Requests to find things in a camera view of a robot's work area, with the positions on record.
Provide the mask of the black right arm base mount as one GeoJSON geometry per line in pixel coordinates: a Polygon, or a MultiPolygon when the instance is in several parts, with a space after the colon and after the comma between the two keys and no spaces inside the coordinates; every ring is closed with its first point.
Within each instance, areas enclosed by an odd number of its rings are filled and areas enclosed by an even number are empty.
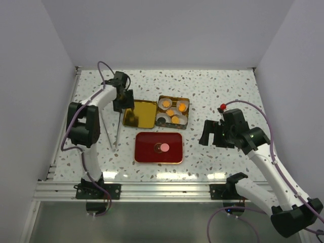
{"type": "Polygon", "coordinates": [[[236,184],[248,176],[242,172],[236,173],[226,179],[225,184],[210,184],[211,200],[239,200],[242,199],[236,191],[236,184]]]}

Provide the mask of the green tin lid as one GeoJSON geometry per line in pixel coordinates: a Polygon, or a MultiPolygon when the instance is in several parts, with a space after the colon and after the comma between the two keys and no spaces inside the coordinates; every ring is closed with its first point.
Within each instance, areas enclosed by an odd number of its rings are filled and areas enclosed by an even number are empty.
{"type": "Polygon", "coordinates": [[[155,126],[157,102],[134,100],[134,108],[127,108],[123,117],[125,127],[152,129],[155,126]]]}

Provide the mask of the orange fish cookie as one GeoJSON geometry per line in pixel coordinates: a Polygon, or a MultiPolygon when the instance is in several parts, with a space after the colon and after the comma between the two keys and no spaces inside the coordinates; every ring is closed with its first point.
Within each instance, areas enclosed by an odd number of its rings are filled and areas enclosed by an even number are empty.
{"type": "Polygon", "coordinates": [[[187,109],[187,106],[184,104],[184,103],[180,103],[179,106],[178,106],[178,110],[180,112],[185,112],[187,109]]]}

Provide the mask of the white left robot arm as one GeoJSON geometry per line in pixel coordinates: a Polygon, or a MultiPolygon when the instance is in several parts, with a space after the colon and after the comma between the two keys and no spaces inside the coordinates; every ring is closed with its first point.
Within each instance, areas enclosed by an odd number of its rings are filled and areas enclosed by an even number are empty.
{"type": "Polygon", "coordinates": [[[126,73],[117,71],[113,78],[104,80],[102,87],[93,95],[78,103],[71,102],[68,106],[66,132],[61,150],[80,151],[85,173],[83,180],[92,182],[88,185],[87,192],[95,199],[101,198],[105,193],[105,186],[99,182],[102,179],[102,171],[97,157],[100,113],[110,103],[113,111],[118,113],[134,108],[130,83],[131,79],[126,73]]]}

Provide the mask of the steel serving tongs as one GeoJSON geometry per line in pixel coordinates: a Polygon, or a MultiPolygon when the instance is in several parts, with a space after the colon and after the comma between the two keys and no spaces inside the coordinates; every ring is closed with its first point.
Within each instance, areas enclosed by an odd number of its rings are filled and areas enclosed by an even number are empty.
{"type": "Polygon", "coordinates": [[[117,151],[122,113],[103,109],[100,117],[108,144],[112,151],[117,151]]]}

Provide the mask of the black sandwich cookie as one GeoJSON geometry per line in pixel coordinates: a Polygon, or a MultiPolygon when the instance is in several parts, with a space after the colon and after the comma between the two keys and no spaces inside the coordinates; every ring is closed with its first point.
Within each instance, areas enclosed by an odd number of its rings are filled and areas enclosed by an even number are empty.
{"type": "Polygon", "coordinates": [[[165,122],[166,122],[166,119],[165,119],[164,117],[159,117],[159,118],[157,119],[157,121],[158,121],[159,123],[165,123],[165,122]]]}

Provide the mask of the orange leaf cookie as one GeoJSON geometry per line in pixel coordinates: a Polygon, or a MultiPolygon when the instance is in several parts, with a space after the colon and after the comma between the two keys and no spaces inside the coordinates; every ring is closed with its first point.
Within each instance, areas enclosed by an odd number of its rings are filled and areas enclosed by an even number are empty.
{"type": "Polygon", "coordinates": [[[167,114],[168,116],[173,116],[173,115],[175,115],[174,110],[172,110],[172,109],[168,109],[168,110],[166,111],[166,114],[167,114]]]}

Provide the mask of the tan round biscuit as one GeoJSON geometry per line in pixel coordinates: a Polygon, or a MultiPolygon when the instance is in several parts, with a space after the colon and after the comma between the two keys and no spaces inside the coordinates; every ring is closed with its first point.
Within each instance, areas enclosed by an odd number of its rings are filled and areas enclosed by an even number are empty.
{"type": "Polygon", "coordinates": [[[179,124],[179,118],[178,118],[177,116],[173,116],[173,117],[171,117],[171,121],[172,121],[172,123],[174,123],[174,124],[179,124]]]}

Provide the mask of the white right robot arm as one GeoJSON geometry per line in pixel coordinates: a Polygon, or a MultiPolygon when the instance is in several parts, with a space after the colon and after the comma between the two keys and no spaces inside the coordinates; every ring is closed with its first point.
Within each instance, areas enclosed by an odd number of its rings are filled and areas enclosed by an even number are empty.
{"type": "Polygon", "coordinates": [[[214,146],[240,149],[272,188],[268,192],[240,172],[226,179],[222,197],[250,200],[270,217],[275,230],[285,238],[312,225],[323,210],[322,202],[310,198],[296,183],[274,154],[265,132],[259,127],[250,128],[240,109],[219,112],[220,121],[205,121],[199,144],[207,146],[213,134],[214,146]]]}

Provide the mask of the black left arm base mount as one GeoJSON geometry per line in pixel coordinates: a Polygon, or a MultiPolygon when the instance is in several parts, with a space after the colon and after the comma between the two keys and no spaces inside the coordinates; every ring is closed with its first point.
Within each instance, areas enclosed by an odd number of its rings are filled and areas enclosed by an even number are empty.
{"type": "Polygon", "coordinates": [[[81,179],[81,182],[74,185],[76,199],[112,199],[119,200],[122,185],[117,183],[104,183],[101,178],[96,185],[91,181],[81,179]]]}

